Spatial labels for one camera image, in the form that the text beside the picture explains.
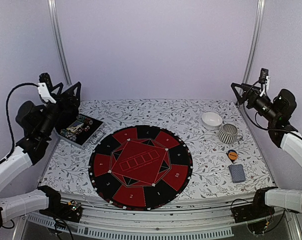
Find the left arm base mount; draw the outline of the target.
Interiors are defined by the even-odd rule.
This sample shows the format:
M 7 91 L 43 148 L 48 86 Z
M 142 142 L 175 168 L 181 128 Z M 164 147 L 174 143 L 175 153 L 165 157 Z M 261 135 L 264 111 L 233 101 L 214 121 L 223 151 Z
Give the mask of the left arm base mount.
M 67 203 L 50 203 L 48 208 L 39 210 L 42 215 L 74 223 L 80 222 L 82 212 L 82 204 L 76 200 L 71 200 Z

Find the orange big blind button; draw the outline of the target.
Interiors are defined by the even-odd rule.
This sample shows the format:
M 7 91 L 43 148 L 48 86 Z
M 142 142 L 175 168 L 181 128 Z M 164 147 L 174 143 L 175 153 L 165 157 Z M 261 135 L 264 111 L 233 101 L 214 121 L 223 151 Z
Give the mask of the orange big blind button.
M 231 151 L 228 153 L 228 158 L 231 161 L 235 161 L 238 158 L 238 154 L 236 152 Z

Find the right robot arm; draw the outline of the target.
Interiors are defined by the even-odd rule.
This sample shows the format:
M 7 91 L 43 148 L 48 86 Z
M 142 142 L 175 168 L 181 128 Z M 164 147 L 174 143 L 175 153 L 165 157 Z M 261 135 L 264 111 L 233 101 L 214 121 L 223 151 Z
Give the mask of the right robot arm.
M 289 119 L 297 107 L 295 96 L 287 89 L 271 100 L 266 96 L 266 89 L 249 84 L 232 83 L 231 88 L 239 104 L 247 104 L 248 109 L 256 112 L 268 121 L 265 131 L 272 142 L 290 155 L 302 168 L 302 136 Z M 249 214 L 260 218 L 269 207 L 280 207 L 302 214 L 302 191 L 276 187 L 262 188 L 256 191 Z

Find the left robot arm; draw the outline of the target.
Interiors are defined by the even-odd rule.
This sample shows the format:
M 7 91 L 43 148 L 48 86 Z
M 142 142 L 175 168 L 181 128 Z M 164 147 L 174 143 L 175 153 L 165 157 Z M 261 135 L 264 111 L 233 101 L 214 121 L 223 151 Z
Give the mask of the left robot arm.
M 52 86 L 50 82 L 40 82 L 35 87 L 43 104 L 35 105 L 28 100 L 18 109 L 16 122 L 23 128 L 24 137 L 13 142 L 10 152 L 0 160 L 0 192 L 44 157 L 50 135 L 62 117 L 78 114 L 81 83 L 65 91 L 62 83 Z M 61 221 L 79 222 L 82 207 L 73 200 L 62 203 L 59 192 L 46 185 L 40 186 L 25 194 L 0 198 L 0 228 L 15 217 L 34 211 Z

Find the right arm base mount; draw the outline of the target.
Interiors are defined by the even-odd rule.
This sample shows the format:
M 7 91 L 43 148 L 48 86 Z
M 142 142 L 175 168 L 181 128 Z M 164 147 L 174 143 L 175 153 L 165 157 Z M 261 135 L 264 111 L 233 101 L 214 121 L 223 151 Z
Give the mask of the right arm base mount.
M 230 210 L 235 223 L 257 220 L 264 217 L 272 217 L 275 214 L 274 207 L 260 205 L 253 201 L 237 198 L 232 201 Z

